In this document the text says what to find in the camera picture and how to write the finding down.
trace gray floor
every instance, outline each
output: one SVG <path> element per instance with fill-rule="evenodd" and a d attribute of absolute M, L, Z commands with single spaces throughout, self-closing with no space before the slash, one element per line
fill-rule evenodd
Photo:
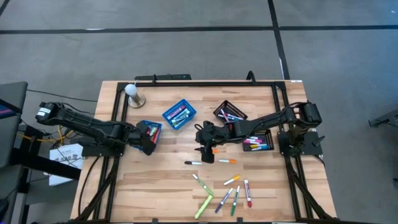
<path fill-rule="evenodd" d="M 280 26 L 396 25 L 396 1 L 274 0 Z M 10 0 L 0 30 L 270 26 L 267 1 Z M 398 108 L 398 30 L 282 31 L 291 79 L 303 80 L 323 118 L 318 131 L 333 200 L 343 220 L 396 223 L 398 130 L 368 119 Z M 0 82 L 96 99 L 103 80 L 190 73 L 194 79 L 281 79 L 273 31 L 0 35 Z M 41 101 L 95 103 L 29 93 L 23 119 L 38 128 Z M 75 184 L 62 192 L 73 195 Z M 48 193 L 29 221 L 65 221 L 73 199 Z"/>

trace blue plastic bin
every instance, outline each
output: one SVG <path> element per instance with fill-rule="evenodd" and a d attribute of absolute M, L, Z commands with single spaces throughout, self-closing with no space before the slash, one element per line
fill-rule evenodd
<path fill-rule="evenodd" d="M 187 119 L 185 119 L 178 127 L 175 128 L 171 119 L 167 119 L 167 117 L 168 115 L 172 114 L 175 110 L 179 109 L 182 105 L 185 105 L 185 108 L 189 110 L 190 114 Z M 196 113 L 197 111 L 193 109 L 193 107 L 188 103 L 188 101 L 186 99 L 182 99 L 174 106 L 172 106 L 170 109 L 168 109 L 166 112 L 164 112 L 162 116 L 174 130 L 178 130 L 182 126 L 184 126 L 188 121 L 190 121 L 195 116 Z"/>
<path fill-rule="evenodd" d="M 147 121 L 147 120 L 142 120 L 146 125 L 148 125 L 148 126 L 150 126 L 150 127 L 158 127 L 158 129 L 159 129 L 159 137 L 157 137 L 157 139 L 156 139 L 156 142 L 155 142 L 155 144 L 157 145 L 157 142 L 159 141 L 159 139 L 160 139 L 160 132 L 162 131 L 162 124 L 160 124 L 160 123 L 155 123 L 155 122 L 152 122 L 152 121 Z M 136 149 L 139 149 L 139 150 L 142 150 L 142 146 L 133 146 L 133 147 L 135 147 Z"/>

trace wooden table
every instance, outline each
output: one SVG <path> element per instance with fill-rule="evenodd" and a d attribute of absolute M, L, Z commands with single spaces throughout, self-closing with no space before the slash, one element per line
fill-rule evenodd
<path fill-rule="evenodd" d="M 95 118 L 111 119 L 117 83 L 103 82 Z M 286 87 L 290 103 L 307 100 L 303 83 L 286 81 Z M 195 142 L 194 124 L 202 124 L 204 120 L 208 120 L 222 126 L 221 121 L 213 115 L 213 111 L 224 100 L 230 101 L 246 113 L 248 119 L 274 113 L 275 106 L 270 87 L 139 87 L 138 90 L 145 95 L 146 104 L 139 109 L 129 107 L 126 121 L 132 124 L 142 119 L 160 122 L 163 125 L 162 133 L 155 153 L 151 156 L 126 146 L 125 155 L 119 165 L 112 222 L 150 222 L 153 218 L 158 218 L 160 222 L 194 222 L 193 216 L 208 194 L 192 174 L 198 175 L 215 194 L 199 221 L 234 222 L 236 217 L 243 217 L 244 221 L 295 220 L 285 162 L 279 154 L 276 138 L 278 128 L 271 129 L 275 143 L 274 151 L 243 152 L 241 144 L 225 144 L 217 147 L 221 152 L 216 154 L 216 159 L 236 159 L 236 164 L 219 162 L 203 166 L 184 164 L 184 161 L 200 161 L 200 153 L 193 150 L 199 147 Z M 118 120 L 121 117 L 123 96 L 124 94 L 119 105 Z M 162 113 L 182 98 L 189 101 L 197 110 L 197 114 L 193 120 L 176 131 L 165 122 Z M 283 108 L 281 93 L 279 99 Z M 313 156 L 302 156 L 302 160 L 309 191 L 327 213 L 335 216 L 324 166 Z M 93 161 L 94 158 L 84 161 L 71 218 L 77 217 L 81 186 Z M 97 191 L 101 165 L 102 158 L 89 176 L 83 194 L 82 208 L 87 206 Z M 227 186 L 223 185 L 224 181 L 237 174 L 241 176 L 238 181 Z M 249 208 L 246 202 L 244 179 L 249 180 L 252 208 Z M 230 216 L 235 190 L 222 209 L 215 213 L 216 206 L 228 189 L 230 187 L 236 189 L 238 185 L 243 190 L 239 195 L 235 216 Z M 301 214 L 305 217 L 302 194 L 299 189 L 297 192 Z M 104 217 L 107 196 L 106 192 L 101 205 L 100 218 Z"/>

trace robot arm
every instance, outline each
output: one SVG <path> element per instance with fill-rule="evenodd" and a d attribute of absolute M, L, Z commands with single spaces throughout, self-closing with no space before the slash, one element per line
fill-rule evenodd
<path fill-rule="evenodd" d="M 101 121 L 65 107 L 63 103 L 41 102 L 36 120 L 44 125 L 62 125 L 78 133 L 92 137 L 96 142 L 108 146 L 142 146 L 142 151 L 151 155 L 156 144 L 150 140 L 148 126 L 144 122 L 137 126 L 126 122 Z"/>
<path fill-rule="evenodd" d="M 296 117 L 294 109 L 298 108 L 300 118 Z M 224 127 L 217 127 L 209 121 L 203 122 L 203 127 L 196 124 L 198 130 L 196 142 L 203 147 L 199 148 L 203 162 L 214 162 L 212 147 L 224 143 L 241 143 L 252 133 L 258 130 L 269 129 L 280 124 L 294 124 L 294 129 L 289 130 L 289 141 L 293 149 L 303 147 L 303 136 L 310 128 L 317 127 L 322 122 L 318 108 L 315 104 L 294 103 L 280 112 L 269 114 L 252 121 L 241 120 L 226 122 Z"/>

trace light green marker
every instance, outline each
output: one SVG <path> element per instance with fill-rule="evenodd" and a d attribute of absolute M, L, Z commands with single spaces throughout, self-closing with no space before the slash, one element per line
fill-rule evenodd
<path fill-rule="evenodd" d="M 199 179 L 199 177 L 198 177 L 197 175 L 192 174 L 192 176 L 193 176 L 196 180 L 199 181 L 200 185 L 202 185 L 202 187 L 203 187 L 211 196 L 214 197 L 214 193 L 206 186 L 206 184 L 205 184 L 201 179 Z"/>
<path fill-rule="evenodd" d="M 202 213 L 205 211 L 207 205 L 210 203 L 210 201 L 213 199 L 212 195 L 209 195 L 207 197 L 207 199 L 205 200 L 205 203 L 203 203 L 203 205 L 200 207 L 199 211 L 197 212 L 197 214 L 195 215 L 195 219 L 198 219 Z"/>
<path fill-rule="evenodd" d="M 236 194 L 235 194 L 235 198 L 234 198 L 234 203 L 232 204 L 231 216 L 234 216 L 234 213 L 235 213 L 235 208 L 236 208 L 236 203 L 238 202 L 239 189 L 240 189 L 240 188 L 241 188 L 241 186 L 238 186 L 238 188 L 236 189 Z"/>

